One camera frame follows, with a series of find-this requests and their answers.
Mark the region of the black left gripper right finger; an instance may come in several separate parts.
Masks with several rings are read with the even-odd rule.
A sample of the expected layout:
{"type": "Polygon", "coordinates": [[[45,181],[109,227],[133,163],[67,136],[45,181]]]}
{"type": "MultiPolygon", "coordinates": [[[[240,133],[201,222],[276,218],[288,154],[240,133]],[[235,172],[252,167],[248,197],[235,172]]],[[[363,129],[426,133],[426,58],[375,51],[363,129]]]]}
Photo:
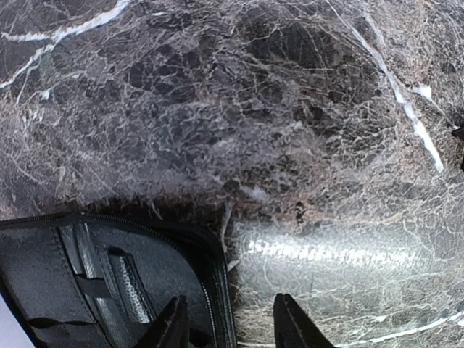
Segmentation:
{"type": "Polygon", "coordinates": [[[273,322],[277,348],[335,348],[290,294],[276,294],[273,322]]]}

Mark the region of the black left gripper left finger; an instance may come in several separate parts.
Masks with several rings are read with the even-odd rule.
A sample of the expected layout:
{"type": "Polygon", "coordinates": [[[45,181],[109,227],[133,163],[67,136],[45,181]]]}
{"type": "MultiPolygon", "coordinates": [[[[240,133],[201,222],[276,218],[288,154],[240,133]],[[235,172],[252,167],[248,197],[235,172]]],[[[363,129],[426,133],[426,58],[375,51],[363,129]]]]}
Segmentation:
{"type": "Polygon", "coordinates": [[[186,297],[173,297],[139,340],[141,348],[189,346],[189,317],[186,297]]]}

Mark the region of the black zippered tool case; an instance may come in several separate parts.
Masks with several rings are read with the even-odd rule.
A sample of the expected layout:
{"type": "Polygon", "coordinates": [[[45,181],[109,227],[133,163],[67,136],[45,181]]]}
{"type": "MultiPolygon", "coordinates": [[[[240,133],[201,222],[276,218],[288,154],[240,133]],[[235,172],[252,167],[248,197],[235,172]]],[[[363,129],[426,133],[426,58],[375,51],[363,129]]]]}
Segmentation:
{"type": "Polygon", "coordinates": [[[173,297],[188,347],[235,347],[228,270],[195,225],[61,213],[1,223],[1,298],[34,347],[140,347],[173,297]]]}

